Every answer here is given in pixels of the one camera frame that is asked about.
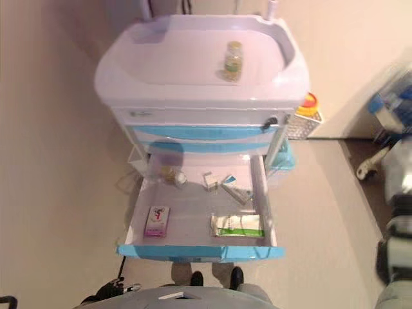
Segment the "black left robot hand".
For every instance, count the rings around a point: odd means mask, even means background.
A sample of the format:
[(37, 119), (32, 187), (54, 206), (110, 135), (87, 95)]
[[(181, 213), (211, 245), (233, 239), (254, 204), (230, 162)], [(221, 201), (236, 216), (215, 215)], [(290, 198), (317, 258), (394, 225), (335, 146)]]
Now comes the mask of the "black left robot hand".
[(120, 276), (102, 286), (95, 294), (98, 301), (120, 296), (128, 292), (137, 292), (142, 288), (140, 283), (124, 286), (125, 277)]

